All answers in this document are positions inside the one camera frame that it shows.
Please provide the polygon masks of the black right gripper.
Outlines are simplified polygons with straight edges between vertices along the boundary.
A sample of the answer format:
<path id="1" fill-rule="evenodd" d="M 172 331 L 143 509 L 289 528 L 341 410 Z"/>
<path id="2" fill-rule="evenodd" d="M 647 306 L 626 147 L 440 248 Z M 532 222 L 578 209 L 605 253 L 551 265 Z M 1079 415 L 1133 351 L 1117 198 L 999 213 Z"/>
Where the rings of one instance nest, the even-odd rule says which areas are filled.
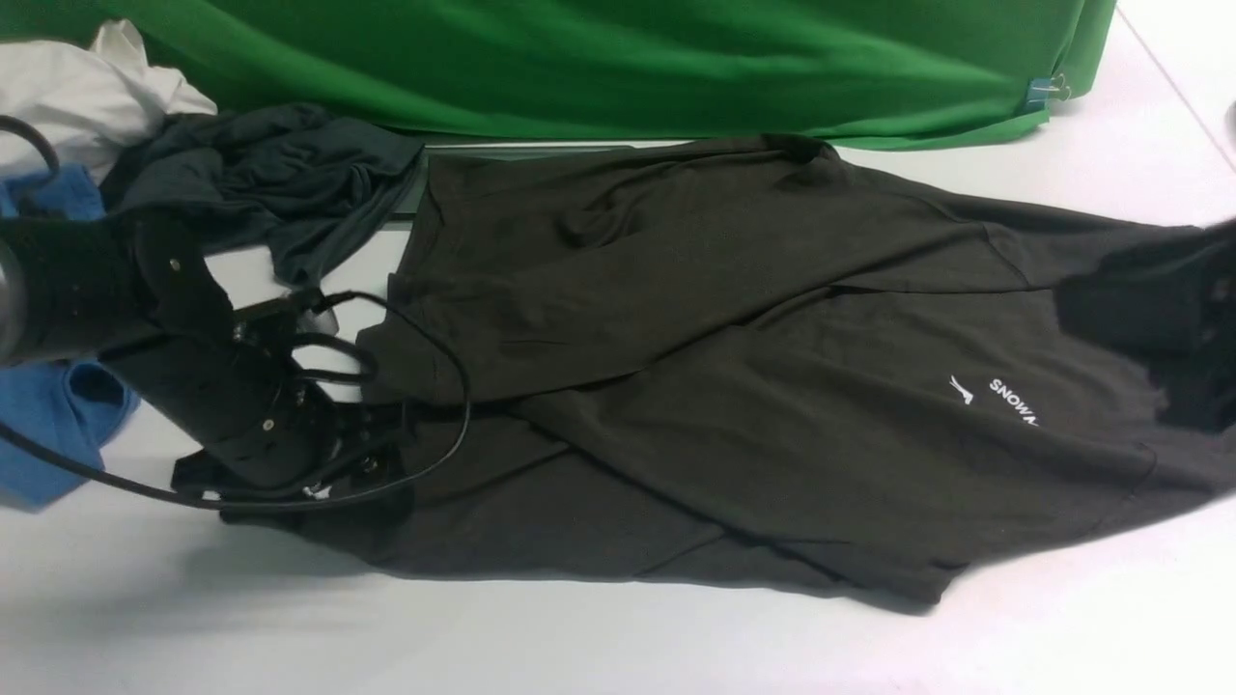
<path id="1" fill-rule="evenodd" d="M 1157 420 L 1234 427 L 1234 221 L 1109 255 L 1056 286 L 1054 303 L 1065 334 L 1146 370 Z"/>

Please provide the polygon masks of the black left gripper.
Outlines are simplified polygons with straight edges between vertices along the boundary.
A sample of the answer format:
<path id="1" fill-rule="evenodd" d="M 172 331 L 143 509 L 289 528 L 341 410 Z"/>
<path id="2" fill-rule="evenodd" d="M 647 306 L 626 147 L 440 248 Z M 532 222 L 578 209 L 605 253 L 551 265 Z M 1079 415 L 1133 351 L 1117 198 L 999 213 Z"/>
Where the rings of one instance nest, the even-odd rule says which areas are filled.
<path id="1" fill-rule="evenodd" d="M 341 296 L 295 291 L 235 312 L 216 348 L 190 348 L 173 422 L 200 449 L 172 488 L 227 502 L 309 500 L 328 484 L 382 481 L 407 434 L 405 404 L 337 402 L 328 385 L 375 382 L 370 352 L 337 334 Z"/>

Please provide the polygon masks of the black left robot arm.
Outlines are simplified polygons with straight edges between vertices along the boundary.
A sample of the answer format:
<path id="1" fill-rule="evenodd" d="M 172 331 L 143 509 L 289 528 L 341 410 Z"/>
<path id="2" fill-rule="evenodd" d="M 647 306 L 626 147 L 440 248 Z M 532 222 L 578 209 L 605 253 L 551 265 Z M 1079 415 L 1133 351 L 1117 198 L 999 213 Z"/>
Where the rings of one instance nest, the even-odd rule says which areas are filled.
<path id="1" fill-rule="evenodd" d="M 407 407 L 339 403 L 375 359 L 311 325 L 356 293 L 302 289 L 243 309 L 189 232 L 137 211 L 2 221 L 2 365 L 93 359 L 180 427 L 198 453 L 169 488 L 98 471 L 2 427 L 14 446 L 121 491 L 188 507 L 282 514 L 400 493 Z"/>

